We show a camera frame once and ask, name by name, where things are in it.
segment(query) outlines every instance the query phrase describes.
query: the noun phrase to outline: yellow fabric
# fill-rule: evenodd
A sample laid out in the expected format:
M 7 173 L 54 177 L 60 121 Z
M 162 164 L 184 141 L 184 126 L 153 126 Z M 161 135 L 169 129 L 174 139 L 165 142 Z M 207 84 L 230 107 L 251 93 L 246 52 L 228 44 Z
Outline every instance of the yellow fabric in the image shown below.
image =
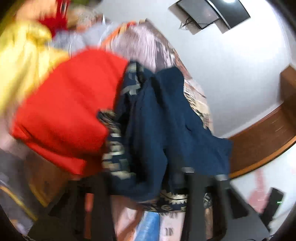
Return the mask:
M 49 29 L 33 21 L 17 21 L 0 36 L 0 115 L 11 102 L 21 102 L 43 83 L 48 72 L 67 60 L 67 52 L 45 45 Z
M 7 187 L 0 186 L 0 189 L 4 191 L 6 194 L 8 194 L 17 205 L 19 205 L 26 214 L 33 219 L 34 221 L 37 221 L 37 217 L 26 207 L 26 205 L 15 195 L 13 194 Z
M 15 0 L 15 3 L 8 9 L 5 16 L 0 21 L 0 35 L 3 33 L 4 29 L 8 24 L 12 22 L 14 15 L 18 9 L 22 6 L 25 0 Z

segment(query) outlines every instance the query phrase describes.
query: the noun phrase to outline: navy blue garment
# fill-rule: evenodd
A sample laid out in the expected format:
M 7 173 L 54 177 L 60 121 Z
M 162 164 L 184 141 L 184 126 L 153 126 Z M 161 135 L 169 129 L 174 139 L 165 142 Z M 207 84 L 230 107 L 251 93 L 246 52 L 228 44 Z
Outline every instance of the navy blue garment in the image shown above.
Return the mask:
M 231 142 L 203 128 L 183 86 L 176 67 L 154 74 L 131 62 L 115 112 L 98 113 L 110 130 L 103 165 L 111 173 L 112 194 L 150 211 L 185 211 L 187 193 L 177 193 L 173 162 L 204 175 L 229 173 Z

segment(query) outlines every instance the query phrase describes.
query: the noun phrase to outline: wooden trim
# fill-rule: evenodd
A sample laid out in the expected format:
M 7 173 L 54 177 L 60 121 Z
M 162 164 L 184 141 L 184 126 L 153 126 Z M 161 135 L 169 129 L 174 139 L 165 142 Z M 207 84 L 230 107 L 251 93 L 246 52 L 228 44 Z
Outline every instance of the wooden trim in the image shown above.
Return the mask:
M 248 128 L 242 130 L 241 132 L 235 134 L 234 136 L 229 137 L 228 139 L 232 140 L 233 138 L 236 138 L 238 136 L 240 136 L 241 134 L 246 133 L 247 131 L 249 131 L 250 129 L 258 126 L 259 124 L 261 124 L 263 121 L 267 120 L 269 117 L 273 116 L 275 113 L 277 113 L 280 109 L 282 108 L 282 106 L 280 105 L 279 107 L 277 107 L 274 111 L 270 112 L 268 115 L 264 116 L 262 119 L 258 120 L 256 123 L 252 124 L 251 126 L 249 126 Z
M 237 172 L 233 172 L 229 175 L 229 177 L 232 178 L 236 178 L 239 176 L 242 176 L 244 174 L 247 174 L 248 172 L 251 172 L 259 167 L 264 166 L 265 164 L 269 163 L 270 161 L 274 160 L 276 157 L 278 157 L 279 155 L 281 155 L 282 153 L 284 153 L 286 150 L 288 150 L 294 143 L 296 143 L 296 136 L 291 139 L 288 143 L 286 143 L 285 145 L 283 145 L 280 149 L 278 149 L 277 151 L 275 151 L 274 153 L 272 153 L 271 155 L 267 156 L 266 158 L 263 158 L 261 161 L 252 164 L 242 170 L 239 170 Z

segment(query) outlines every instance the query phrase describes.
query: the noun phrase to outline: red cloth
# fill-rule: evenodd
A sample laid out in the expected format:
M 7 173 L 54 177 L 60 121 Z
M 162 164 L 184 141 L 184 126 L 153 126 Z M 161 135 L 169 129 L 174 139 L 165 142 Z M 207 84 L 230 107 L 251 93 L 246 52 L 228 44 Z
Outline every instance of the red cloth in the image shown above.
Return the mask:
M 12 135 L 68 172 L 98 172 L 108 131 L 96 114 L 114 109 L 127 64 L 97 49 L 60 64 L 19 107 Z
M 39 22 L 47 26 L 52 33 L 52 37 L 56 35 L 57 30 L 67 30 L 67 10 L 71 0 L 56 0 L 57 2 L 57 15 L 56 17 L 45 17 Z

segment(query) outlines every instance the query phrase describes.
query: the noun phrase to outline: white wall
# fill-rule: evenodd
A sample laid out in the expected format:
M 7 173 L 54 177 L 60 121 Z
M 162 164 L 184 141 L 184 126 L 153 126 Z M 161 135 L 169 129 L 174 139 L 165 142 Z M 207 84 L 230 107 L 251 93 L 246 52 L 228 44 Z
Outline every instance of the white wall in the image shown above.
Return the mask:
M 192 35 L 168 10 L 176 0 L 103 0 L 114 21 L 148 18 L 175 47 L 203 87 L 216 136 L 227 137 L 280 105 L 279 74 L 291 55 L 281 23 L 265 0 L 241 0 L 251 18 L 221 33 L 217 25 Z

